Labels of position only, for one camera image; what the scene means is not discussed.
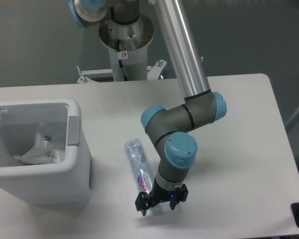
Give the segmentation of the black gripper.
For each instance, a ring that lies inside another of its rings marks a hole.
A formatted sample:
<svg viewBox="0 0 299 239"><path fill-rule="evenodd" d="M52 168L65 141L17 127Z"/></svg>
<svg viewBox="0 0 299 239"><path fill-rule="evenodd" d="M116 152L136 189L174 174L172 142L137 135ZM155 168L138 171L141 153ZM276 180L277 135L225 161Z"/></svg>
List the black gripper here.
<svg viewBox="0 0 299 239"><path fill-rule="evenodd" d="M139 192L135 206L136 210L141 212L143 216L146 216L147 211L154 206L169 202L169 206L172 210L180 202L185 202L188 196L188 189L185 184L182 186L176 186L171 191L162 188L156 180L154 180L151 193Z"/></svg>

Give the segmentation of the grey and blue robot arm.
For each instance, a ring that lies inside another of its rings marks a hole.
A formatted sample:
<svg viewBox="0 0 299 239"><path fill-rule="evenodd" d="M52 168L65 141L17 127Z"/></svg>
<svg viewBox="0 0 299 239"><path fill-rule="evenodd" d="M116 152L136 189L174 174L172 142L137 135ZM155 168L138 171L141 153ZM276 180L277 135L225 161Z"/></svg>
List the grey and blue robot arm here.
<svg viewBox="0 0 299 239"><path fill-rule="evenodd" d="M151 0L184 98L183 104L165 109L151 106L141 123L160 162L152 190L140 192L136 209L145 215L160 203L171 209L186 201L184 181L193 165L198 145L192 130L213 123L227 113L222 95L211 90L187 26L179 0ZM154 35L152 21L140 12L137 0L70 0L71 14L79 27L99 26L99 38L107 47L114 81L148 78L148 45Z"/></svg>

